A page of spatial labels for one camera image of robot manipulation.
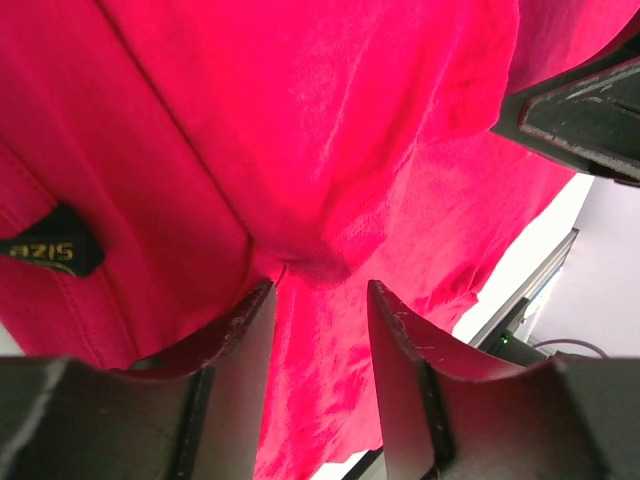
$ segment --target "garment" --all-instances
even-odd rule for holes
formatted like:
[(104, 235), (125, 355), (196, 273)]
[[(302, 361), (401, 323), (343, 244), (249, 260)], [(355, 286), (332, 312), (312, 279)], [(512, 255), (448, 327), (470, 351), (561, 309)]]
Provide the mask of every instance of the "garment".
[(571, 173), (487, 133), (637, 0), (6, 2), (0, 238), (64, 202), (78, 279), (0, 258), (29, 354), (126, 367), (278, 282), (257, 478), (380, 445), (369, 278), (451, 330)]

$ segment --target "red fabric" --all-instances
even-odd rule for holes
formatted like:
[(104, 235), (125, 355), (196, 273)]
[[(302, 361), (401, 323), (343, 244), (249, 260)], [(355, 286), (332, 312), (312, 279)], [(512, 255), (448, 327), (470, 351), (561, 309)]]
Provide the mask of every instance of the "red fabric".
[(0, 237), (64, 201), (107, 259), (0, 258), (26, 352), (124, 367), (260, 278), (278, 316), (258, 478), (380, 444), (369, 278), (451, 330), (570, 173), (489, 133), (638, 0), (5, 2)]

